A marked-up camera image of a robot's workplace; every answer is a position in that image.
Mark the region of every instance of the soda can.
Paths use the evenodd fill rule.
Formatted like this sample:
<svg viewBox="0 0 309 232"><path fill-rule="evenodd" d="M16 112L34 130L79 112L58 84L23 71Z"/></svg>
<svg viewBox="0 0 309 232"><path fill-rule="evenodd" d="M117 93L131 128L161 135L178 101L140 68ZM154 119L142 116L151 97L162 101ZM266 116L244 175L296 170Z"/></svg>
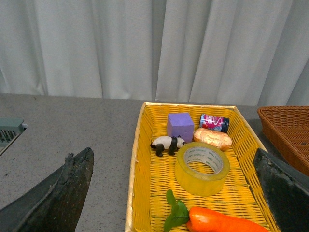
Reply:
<svg viewBox="0 0 309 232"><path fill-rule="evenodd" d="M227 133L229 123L229 118L202 114L199 127Z"/></svg>

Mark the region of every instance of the clear tape roll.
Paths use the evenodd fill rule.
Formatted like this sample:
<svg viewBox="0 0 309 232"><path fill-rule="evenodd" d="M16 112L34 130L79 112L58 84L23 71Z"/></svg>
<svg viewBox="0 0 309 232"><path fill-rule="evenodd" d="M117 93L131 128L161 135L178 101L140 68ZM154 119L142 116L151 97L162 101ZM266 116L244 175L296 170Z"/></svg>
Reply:
<svg viewBox="0 0 309 232"><path fill-rule="evenodd" d="M194 170L188 165L194 161L208 165L214 173ZM215 195L223 188L229 170L230 162L224 152L210 144L192 142L178 150L175 177L180 186L191 194L203 197Z"/></svg>

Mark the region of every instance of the vent grille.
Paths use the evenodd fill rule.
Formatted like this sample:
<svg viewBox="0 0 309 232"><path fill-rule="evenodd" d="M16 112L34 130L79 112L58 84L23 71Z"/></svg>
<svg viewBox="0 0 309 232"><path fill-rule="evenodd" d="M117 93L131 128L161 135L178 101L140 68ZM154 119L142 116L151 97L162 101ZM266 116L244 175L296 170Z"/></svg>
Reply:
<svg viewBox="0 0 309 232"><path fill-rule="evenodd" d="M23 122L19 118L0 118L0 147L7 146L24 132Z"/></svg>

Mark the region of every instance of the tape core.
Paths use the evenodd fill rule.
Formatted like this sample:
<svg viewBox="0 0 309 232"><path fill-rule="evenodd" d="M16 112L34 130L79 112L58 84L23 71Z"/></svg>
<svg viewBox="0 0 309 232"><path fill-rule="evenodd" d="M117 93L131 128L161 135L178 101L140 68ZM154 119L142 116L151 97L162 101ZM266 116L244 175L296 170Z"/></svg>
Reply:
<svg viewBox="0 0 309 232"><path fill-rule="evenodd" d="M216 152L206 147L200 146L189 148L184 153L184 161L186 164L191 162L201 162L208 165L214 171L213 174L202 173L203 175L214 175L223 169L223 160L221 157Z"/></svg>

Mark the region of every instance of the toy bread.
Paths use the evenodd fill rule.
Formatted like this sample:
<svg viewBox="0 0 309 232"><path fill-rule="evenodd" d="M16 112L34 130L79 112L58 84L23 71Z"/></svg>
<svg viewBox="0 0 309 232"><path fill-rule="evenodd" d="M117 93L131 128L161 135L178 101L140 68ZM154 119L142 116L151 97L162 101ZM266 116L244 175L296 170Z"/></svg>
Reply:
<svg viewBox="0 0 309 232"><path fill-rule="evenodd" d="M232 145L232 140L226 133L206 128L198 128L193 134L193 139L195 142L213 145L222 151L229 149Z"/></svg>

